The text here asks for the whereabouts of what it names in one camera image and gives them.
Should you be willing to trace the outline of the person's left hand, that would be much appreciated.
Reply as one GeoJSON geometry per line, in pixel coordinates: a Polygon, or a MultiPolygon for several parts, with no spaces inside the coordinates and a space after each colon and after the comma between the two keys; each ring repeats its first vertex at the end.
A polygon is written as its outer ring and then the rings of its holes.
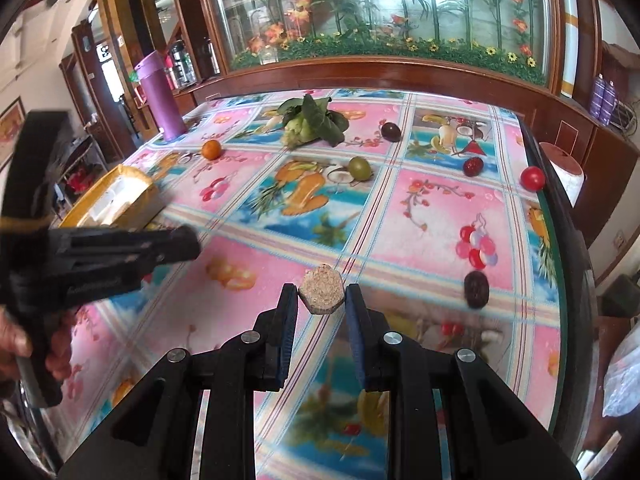
{"type": "MultiPolygon", "coordinates": [[[[73,313],[62,317],[60,326],[52,335],[51,351],[46,359],[47,370],[58,382],[64,382],[72,374],[72,335],[76,323],[73,313]]],[[[1,382],[15,382],[21,378],[17,358],[32,355],[32,341],[26,332],[14,323],[1,307],[1,382]]]]}

